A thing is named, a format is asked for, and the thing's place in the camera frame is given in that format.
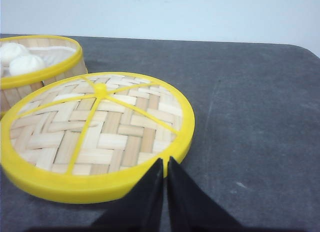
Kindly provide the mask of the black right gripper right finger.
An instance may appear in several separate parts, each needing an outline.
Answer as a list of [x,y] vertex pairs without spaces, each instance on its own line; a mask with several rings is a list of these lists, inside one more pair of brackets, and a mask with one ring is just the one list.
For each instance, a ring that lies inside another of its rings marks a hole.
[[167,170],[167,199],[173,232],[246,231],[200,189],[173,157],[169,159]]

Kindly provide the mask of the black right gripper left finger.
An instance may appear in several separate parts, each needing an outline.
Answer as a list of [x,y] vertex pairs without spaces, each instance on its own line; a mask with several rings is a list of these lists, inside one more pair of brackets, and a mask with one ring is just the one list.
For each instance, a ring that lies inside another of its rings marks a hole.
[[93,232],[158,232],[163,207],[163,160],[92,223]]

